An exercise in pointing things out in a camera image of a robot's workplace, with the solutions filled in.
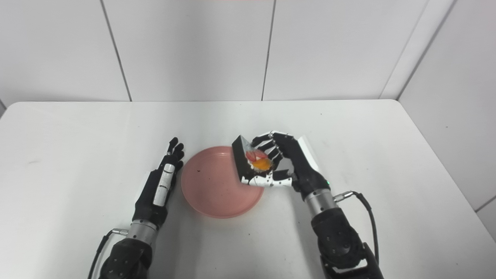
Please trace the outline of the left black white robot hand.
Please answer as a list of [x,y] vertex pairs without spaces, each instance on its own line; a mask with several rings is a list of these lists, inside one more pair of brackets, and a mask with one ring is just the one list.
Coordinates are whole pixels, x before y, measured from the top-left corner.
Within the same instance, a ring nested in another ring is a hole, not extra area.
[[167,215],[167,203],[176,185],[177,174],[184,166],[184,144],[177,137],[169,141],[167,152],[157,169],[150,172],[135,203],[132,221],[147,221],[160,228]]

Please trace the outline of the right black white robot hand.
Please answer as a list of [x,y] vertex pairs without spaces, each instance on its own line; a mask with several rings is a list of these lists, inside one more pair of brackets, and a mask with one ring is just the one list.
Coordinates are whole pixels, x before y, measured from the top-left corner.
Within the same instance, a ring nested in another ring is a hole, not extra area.
[[308,149],[294,136],[271,131],[248,141],[232,143],[234,164],[241,183],[257,187],[292,187],[302,199],[330,191],[328,180],[311,163]]

